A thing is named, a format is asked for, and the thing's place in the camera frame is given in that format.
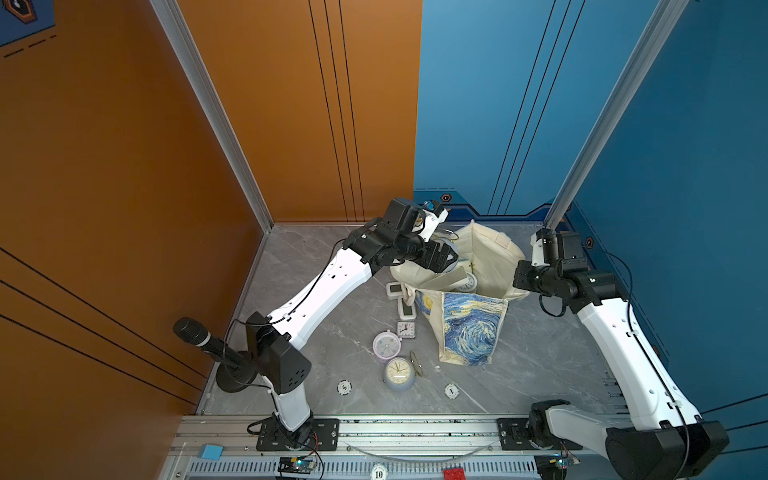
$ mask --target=white poker chip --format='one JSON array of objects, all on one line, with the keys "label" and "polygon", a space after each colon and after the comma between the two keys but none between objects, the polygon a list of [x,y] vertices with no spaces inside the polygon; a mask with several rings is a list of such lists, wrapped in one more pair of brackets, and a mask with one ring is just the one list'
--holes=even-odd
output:
[{"label": "white poker chip", "polygon": [[339,382],[339,385],[336,386],[336,389],[339,390],[340,395],[346,395],[349,392],[352,392],[352,383],[349,383],[349,380],[342,380]]},{"label": "white poker chip", "polygon": [[453,400],[458,396],[458,387],[452,383],[449,383],[445,386],[445,396]]}]

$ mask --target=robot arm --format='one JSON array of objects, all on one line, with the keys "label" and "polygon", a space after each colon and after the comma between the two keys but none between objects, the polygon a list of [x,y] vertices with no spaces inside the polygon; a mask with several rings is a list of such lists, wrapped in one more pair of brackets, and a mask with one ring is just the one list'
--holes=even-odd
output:
[{"label": "robot arm", "polygon": [[537,403],[529,418],[535,441],[577,442],[611,460],[622,478],[697,475],[728,445],[728,435],[719,422],[705,422],[672,380],[614,274],[588,269],[577,233],[542,229],[531,246],[532,261],[518,263],[514,285],[563,300],[557,316],[570,308],[587,327],[630,413],[622,419],[582,412],[565,401]]},{"label": "robot arm", "polygon": [[295,445],[311,429],[312,413],[303,380],[312,364],[300,350],[315,328],[355,288],[383,266],[411,260],[435,272],[449,270],[458,254],[441,240],[431,240],[448,211],[434,200],[417,205],[393,200],[382,218],[354,230],[323,272],[268,316],[254,313],[246,321],[248,350],[261,382],[271,388],[279,426]]}]

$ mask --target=square alarm clock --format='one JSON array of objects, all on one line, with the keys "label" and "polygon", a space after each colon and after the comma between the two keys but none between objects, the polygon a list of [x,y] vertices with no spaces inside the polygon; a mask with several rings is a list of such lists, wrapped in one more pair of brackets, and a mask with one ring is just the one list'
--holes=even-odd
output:
[{"label": "square alarm clock", "polygon": [[397,336],[401,339],[416,338],[416,322],[397,322]]}]

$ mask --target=microphone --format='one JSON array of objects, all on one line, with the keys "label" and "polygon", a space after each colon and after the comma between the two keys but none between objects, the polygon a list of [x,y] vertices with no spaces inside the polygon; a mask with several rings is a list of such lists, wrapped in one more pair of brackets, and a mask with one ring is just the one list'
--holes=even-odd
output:
[{"label": "microphone", "polygon": [[205,325],[188,316],[176,321],[174,333],[184,342],[203,350],[217,362],[223,362],[233,368],[241,367],[245,363],[242,355],[227,346],[219,337],[211,335]]}]

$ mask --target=orange wall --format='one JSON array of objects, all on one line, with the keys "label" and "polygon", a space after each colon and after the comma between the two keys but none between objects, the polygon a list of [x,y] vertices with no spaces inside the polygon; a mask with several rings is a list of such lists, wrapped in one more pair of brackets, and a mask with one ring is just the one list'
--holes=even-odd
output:
[{"label": "orange wall", "polygon": [[55,14],[0,48],[3,478],[153,478],[262,232],[149,2]]},{"label": "orange wall", "polygon": [[412,196],[421,2],[179,4],[275,221]]}]

